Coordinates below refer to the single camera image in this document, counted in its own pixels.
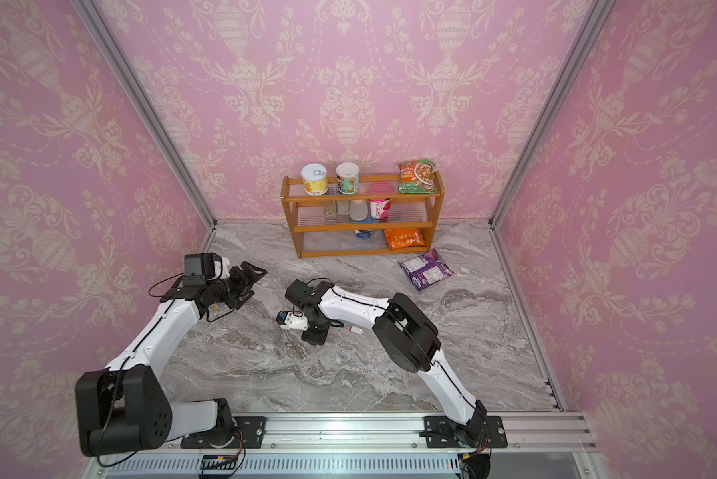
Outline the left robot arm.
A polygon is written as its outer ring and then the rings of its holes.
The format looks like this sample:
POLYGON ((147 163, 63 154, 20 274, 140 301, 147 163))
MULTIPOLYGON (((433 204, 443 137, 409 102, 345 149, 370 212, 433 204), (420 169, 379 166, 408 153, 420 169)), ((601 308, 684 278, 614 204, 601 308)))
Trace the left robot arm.
POLYGON ((75 386, 79 440, 87 457, 130 456, 176 439, 222 447, 240 438, 224 399, 172 403, 160 378, 184 336, 215 305, 237 311, 266 276, 244 261, 234 267, 216 253, 186 255, 184 270, 169 277, 151 320, 104 368, 84 373, 75 386))

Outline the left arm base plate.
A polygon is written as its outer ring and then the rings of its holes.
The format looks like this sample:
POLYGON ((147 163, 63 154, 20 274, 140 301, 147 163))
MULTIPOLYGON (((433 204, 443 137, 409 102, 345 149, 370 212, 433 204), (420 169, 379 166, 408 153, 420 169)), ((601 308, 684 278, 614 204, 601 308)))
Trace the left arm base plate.
POLYGON ((229 425, 185 436, 180 444, 182 449, 239 449, 262 448, 266 434, 266 417, 236 416, 229 425))

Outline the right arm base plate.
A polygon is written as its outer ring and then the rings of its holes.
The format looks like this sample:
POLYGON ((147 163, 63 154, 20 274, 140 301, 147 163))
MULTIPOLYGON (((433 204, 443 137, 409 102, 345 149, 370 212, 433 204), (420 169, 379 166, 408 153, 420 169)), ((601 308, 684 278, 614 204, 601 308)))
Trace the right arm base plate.
POLYGON ((477 419, 474 426, 458 424, 444 415, 423 417, 423 430, 418 433, 428 448, 465 448, 482 451, 508 447, 502 418, 489 415, 477 419))

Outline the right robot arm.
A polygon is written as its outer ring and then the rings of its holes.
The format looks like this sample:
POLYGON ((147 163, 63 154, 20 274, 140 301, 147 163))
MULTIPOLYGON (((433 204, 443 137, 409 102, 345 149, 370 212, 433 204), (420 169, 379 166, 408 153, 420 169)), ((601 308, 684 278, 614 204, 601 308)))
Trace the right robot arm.
POLYGON ((457 377, 438 338, 438 328, 407 296, 365 297, 330 281, 293 281, 284 297, 296 312, 280 319, 282 329, 300 331, 302 340, 322 345, 333 327, 370 329, 390 360, 421 378, 434 394, 450 431, 443 437, 482 451, 492 445, 487 410, 457 377))

